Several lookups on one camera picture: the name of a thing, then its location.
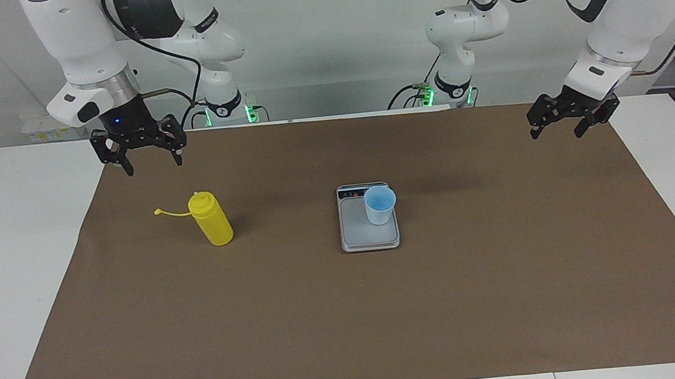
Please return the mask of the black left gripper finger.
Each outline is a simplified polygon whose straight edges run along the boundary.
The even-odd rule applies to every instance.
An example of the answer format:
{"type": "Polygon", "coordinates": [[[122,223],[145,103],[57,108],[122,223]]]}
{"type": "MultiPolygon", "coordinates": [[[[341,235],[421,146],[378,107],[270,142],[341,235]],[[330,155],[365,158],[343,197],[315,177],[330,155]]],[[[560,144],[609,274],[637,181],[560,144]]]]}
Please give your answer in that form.
{"type": "Polygon", "coordinates": [[[610,121],[611,116],[618,108],[620,100],[605,100],[602,105],[591,111],[586,108],[584,110],[584,115],[575,127],[575,136],[576,138],[584,137],[584,134],[589,128],[597,124],[605,124],[610,121]]]}
{"type": "Polygon", "coordinates": [[[545,127],[560,120],[557,106],[558,101],[554,97],[546,94],[541,94],[538,97],[538,100],[526,113],[527,121],[531,126],[531,138],[539,139],[545,127]]]}

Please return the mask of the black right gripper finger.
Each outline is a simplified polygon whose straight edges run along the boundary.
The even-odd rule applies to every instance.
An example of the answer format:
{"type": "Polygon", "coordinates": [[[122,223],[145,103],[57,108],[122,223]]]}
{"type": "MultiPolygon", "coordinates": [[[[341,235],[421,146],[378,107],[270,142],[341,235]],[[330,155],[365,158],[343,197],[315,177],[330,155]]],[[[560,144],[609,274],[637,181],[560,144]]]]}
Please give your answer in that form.
{"type": "Polygon", "coordinates": [[[123,168],[123,171],[129,176],[134,175],[134,167],[127,157],[128,148],[126,144],[115,140],[114,135],[101,129],[93,129],[90,136],[90,144],[97,155],[99,161],[103,164],[114,164],[123,168]]]}
{"type": "Polygon", "coordinates": [[[183,150],[186,148],[187,139],[184,128],[174,115],[167,115],[156,121],[157,147],[163,148],[172,154],[174,163],[181,167],[184,162],[183,150]]]}

